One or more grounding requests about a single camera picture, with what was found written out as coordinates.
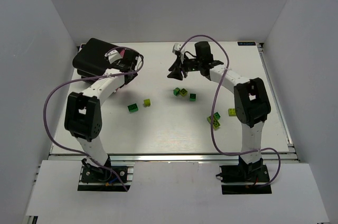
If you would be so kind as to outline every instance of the white table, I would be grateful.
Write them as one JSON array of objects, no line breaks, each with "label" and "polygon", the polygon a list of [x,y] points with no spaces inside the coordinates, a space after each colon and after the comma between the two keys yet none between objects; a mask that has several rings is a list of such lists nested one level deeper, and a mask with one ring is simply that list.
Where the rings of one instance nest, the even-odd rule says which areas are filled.
[{"label": "white table", "polygon": [[[260,77],[268,92],[271,113],[263,133],[262,148],[273,147],[279,152],[288,152],[287,138],[279,119],[262,61],[256,46],[238,46],[236,42],[221,42],[230,57],[230,68],[248,78]],[[100,138],[107,153],[114,154],[160,154],[160,153],[216,153],[206,118],[211,114],[211,105],[217,84],[202,77],[199,72],[189,73],[183,81],[168,79],[168,68],[175,61],[172,54],[174,43],[120,43],[144,55],[145,64],[138,77],[130,84],[112,94],[102,105],[102,131]],[[226,63],[222,51],[211,43],[215,60]],[[186,50],[194,53],[194,42]],[[76,70],[73,79],[79,78]],[[89,87],[77,82],[69,92],[81,92]],[[188,95],[174,96],[173,89],[185,88]],[[197,95],[189,101],[189,93]],[[151,100],[150,107],[143,107],[144,99]],[[129,113],[127,106],[137,103],[139,111]],[[221,127],[215,131],[218,146],[227,152],[241,150],[241,125],[236,117],[228,116],[234,108],[233,94],[221,88],[216,111],[221,115]],[[65,107],[61,114],[55,139],[64,146],[81,149],[79,143],[64,129]],[[69,152],[56,146],[52,154]]]}]

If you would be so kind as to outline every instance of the cable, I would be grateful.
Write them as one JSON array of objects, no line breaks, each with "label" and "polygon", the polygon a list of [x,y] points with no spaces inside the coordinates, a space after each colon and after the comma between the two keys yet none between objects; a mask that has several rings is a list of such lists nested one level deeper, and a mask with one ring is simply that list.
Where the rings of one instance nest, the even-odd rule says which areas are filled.
[{"label": "cable", "polygon": [[117,178],[114,178],[114,179],[110,180],[108,183],[109,183],[109,184],[112,184],[112,183],[114,183],[116,180],[117,180]]},{"label": "cable", "polygon": [[[115,50],[115,49],[119,49],[119,48],[122,48],[122,49],[129,49],[129,50],[132,50],[132,51],[135,51],[134,49],[131,49],[131,48],[128,48],[128,47],[124,47],[124,46],[118,46],[118,47],[115,47],[113,49],[111,49],[110,51],[112,50]],[[120,181],[120,183],[122,184],[123,188],[128,191],[127,187],[125,186],[125,184],[123,183],[122,179],[119,177],[119,175],[111,168],[109,167],[105,167],[103,165],[101,165],[100,163],[98,163],[96,160],[94,160],[89,154],[87,154],[86,152],[83,152],[83,151],[80,151],[80,150],[76,150],[76,149],[72,149],[72,148],[69,148],[69,147],[66,147],[66,146],[63,146],[61,145],[60,143],[58,143],[52,136],[51,132],[49,131],[49,128],[48,128],[48,123],[47,123],[47,105],[48,105],[48,102],[49,100],[51,99],[52,95],[58,91],[60,88],[68,85],[68,84],[71,84],[71,83],[74,83],[74,82],[79,82],[79,81],[86,81],[86,80],[100,80],[100,79],[104,79],[104,78],[108,78],[108,77],[115,77],[115,76],[122,76],[122,75],[130,75],[130,74],[135,74],[137,72],[139,72],[142,67],[143,67],[143,64],[144,64],[144,57],[140,54],[140,57],[141,57],[141,67],[138,68],[136,71],[133,71],[133,72],[123,72],[123,73],[115,73],[115,74],[107,74],[107,75],[101,75],[101,76],[94,76],[94,77],[87,77],[87,78],[81,78],[81,79],[75,79],[75,80],[70,80],[70,81],[67,81],[67,82],[64,82],[60,85],[58,85],[56,88],[54,88],[50,93],[49,95],[47,96],[46,98],[46,101],[43,105],[43,125],[44,125],[44,128],[46,130],[46,133],[48,135],[48,138],[51,140],[51,142],[53,142],[56,146],[58,146],[59,148],[62,148],[64,150],[67,150],[67,151],[71,151],[71,152],[74,152],[74,153],[78,153],[78,154],[82,154],[86,157],[88,157],[93,163],[95,163],[98,167],[102,168],[102,169],[105,169],[105,170],[108,170],[110,171],[112,174],[114,174],[116,176],[116,178]]]},{"label": "cable", "polygon": [[196,58],[196,56],[195,56],[194,54],[192,54],[190,51],[184,52],[184,55],[185,55],[186,53],[188,53],[188,54],[189,54],[190,56],[192,56],[193,58]]},{"label": "cable", "polygon": [[261,185],[260,187],[265,187],[269,184],[271,184],[275,179],[276,177],[278,176],[279,174],[279,171],[280,171],[280,166],[281,166],[281,160],[280,160],[280,155],[279,153],[277,152],[277,150],[271,148],[271,147],[266,147],[266,148],[263,148],[261,150],[259,149],[253,149],[253,150],[249,150],[249,151],[245,151],[245,152],[223,152],[221,151],[217,144],[216,144],[216,141],[215,141],[215,136],[214,136],[214,133],[213,133],[213,114],[214,114],[214,111],[215,111],[215,106],[216,106],[216,101],[217,101],[217,96],[218,96],[218,93],[220,91],[220,88],[222,86],[222,83],[223,83],[223,80],[224,78],[226,77],[226,73],[229,69],[229,64],[230,64],[230,59],[229,59],[229,56],[227,54],[227,52],[225,51],[225,49],[221,46],[221,44],[219,42],[217,42],[214,38],[208,36],[208,35],[194,35],[192,37],[190,37],[188,40],[186,40],[183,45],[181,46],[180,48],[180,51],[183,49],[183,47],[188,43],[188,41],[190,41],[191,39],[193,38],[197,38],[197,37],[204,37],[204,38],[208,38],[210,40],[212,40],[215,44],[218,45],[219,48],[221,48],[221,50],[223,51],[224,55],[226,56],[227,58],[227,65],[226,65],[226,68],[224,70],[224,73],[221,77],[221,80],[220,80],[220,83],[218,84],[217,86],[217,89],[216,89],[216,93],[215,93],[215,96],[214,96],[214,99],[213,99],[213,103],[212,103],[212,108],[211,108],[211,122],[210,122],[210,131],[211,131],[211,139],[212,139],[212,143],[213,143],[213,146],[215,147],[215,149],[217,150],[217,152],[219,152],[220,154],[222,155],[227,155],[227,156],[240,156],[240,155],[244,155],[244,154],[250,154],[250,153],[255,153],[255,152],[263,152],[263,151],[267,151],[267,150],[272,150],[274,151],[276,154],[277,154],[277,157],[278,157],[278,168],[277,168],[277,171],[276,171],[276,174],[275,176],[267,183]]}]

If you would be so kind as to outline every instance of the green cube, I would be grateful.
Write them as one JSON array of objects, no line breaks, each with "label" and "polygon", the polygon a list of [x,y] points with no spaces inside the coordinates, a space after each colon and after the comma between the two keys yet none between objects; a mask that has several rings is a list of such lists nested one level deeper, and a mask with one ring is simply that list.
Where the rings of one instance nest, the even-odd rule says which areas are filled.
[{"label": "green cube", "polygon": [[236,109],[228,109],[229,117],[236,117]]},{"label": "green cube", "polygon": [[182,88],[181,91],[180,91],[180,95],[186,96],[186,94],[188,94],[188,91],[185,88]]},{"label": "green cube", "polygon": [[131,104],[128,106],[128,110],[129,112],[136,112],[138,111],[138,107],[137,107],[137,104]]},{"label": "green cube", "polygon": [[150,106],[150,99],[143,100],[144,106],[149,107]]},{"label": "green cube", "polygon": [[214,118],[216,118],[217,120],[220,120],[221,116],[220,114],[218,114],[218,112],[216,112],[214,115]]},{"label": "green cube", "polygon": [[190,101],[196,101],[196,94],[190,94]]},{"label": "green cube", "polygon": [[175,88],[174,89],[174,95],[176,95],[176,96],[178,96],[179,95],[179,93],[180,93],[180,89],[179,88]]},{"label": "green cube", "polygon": [[[209,123],[211,123],[211,116],[207,117],[206,119],[208,120]],[[218,120],[215,118],[215,115],[214,115],[214,117],[213,117],[213,124],[212,124],[213,129],[217,130],[218,127],[220,127],[220,126],[221,126],[220,122],[218,122]]]}]

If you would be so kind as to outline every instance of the lime green cube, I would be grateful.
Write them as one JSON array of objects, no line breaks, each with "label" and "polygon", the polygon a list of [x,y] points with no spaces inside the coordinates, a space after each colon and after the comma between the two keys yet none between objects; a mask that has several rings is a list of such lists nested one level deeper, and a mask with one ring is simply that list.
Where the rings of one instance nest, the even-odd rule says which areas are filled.
[{"label": "lime green cube", "polygon": [[236,117],[236,109],[228,109],[229,117]]},{"label": "lime green cube", "polygon": [[[207,117],[206,119],[208,120],[209,123],[211,123],[211,116]],[[214,115],[214,117],[213,117],[213,125],[212,125],[213,129],[217,130],[218,127],[220,127],[220,126],[221,126],[220,122],[218,122],[218,120],[215,118],[215,115]]]},{"label": "lime green cube", "polygon": [[188,94],[188,91],[185,88],[182,88],[181,91],[180,91],[180,95],[186,96],[186,94]]},{"label": "lime green cube", "polygon": [[150,99],[145,99],[145,100],[143,100],[143,102],[144,102],[144,106],[145,107],[149,107],[150,106]]}]

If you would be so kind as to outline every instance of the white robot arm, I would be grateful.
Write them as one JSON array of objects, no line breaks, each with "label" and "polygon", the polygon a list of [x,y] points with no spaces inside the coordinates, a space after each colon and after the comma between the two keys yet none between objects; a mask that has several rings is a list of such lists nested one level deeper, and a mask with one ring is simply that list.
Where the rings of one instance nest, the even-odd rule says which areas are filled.
[{"label": "white robot arm", "polygon": [[[139,53],[126,50],[124,56],[112,51],[106,56],[109,68],[106,75],[135,71]],[[111,167],[109,155],[105,152],[99,133],[102,129],[101,106],[106,99],[118,88],[131,82],[137,73],[108,77],[94,82],[80,93],[72,92],[68,95],[64,126],[81,144],[83,151],[96,162],[105,167]],[[110,174],[91,160],[82,160],[83,164],[95,171],[100,181]]]},{"label": "white robot arm", "polygon": [[[195,51],[196,56],[189,59],[182,46],[176,43],[173,53],[177,58],[167,77],[183,80],[188,72],[199,71],[207,79],[219,83],[226,69],[223,62],[213,59],[208,42],[196,43]],[[242,123],[241,152],[260,149],[264,122],[271,111],[263,81],[260,78],[248,79],[228,69],[222,86],[234,94],[236,116]],[[244,177],[250,177],[250,173],[263,166],[261,153],[240,155],[239,166],[246,174]]]},{"label": "white robot arm", "polygon": [[[210,69],[210,79],[213,82],[219,83],[225,71],[225,66],[216,66]],[[248,84],[250,79],[243,77],[236,72],[228,69],[227,74],[222,82],[222,86],[234,93],[235,86],[238,84]],[[261,137],[264,122],[260,121],[250,127],[248,124],[242,123],[242,149],[241,152],[249,150],[260,149]],[[261,160],[262,155],[260,152],[244,154],[240,156],[242,160],[247,163],[257,163]]]}]

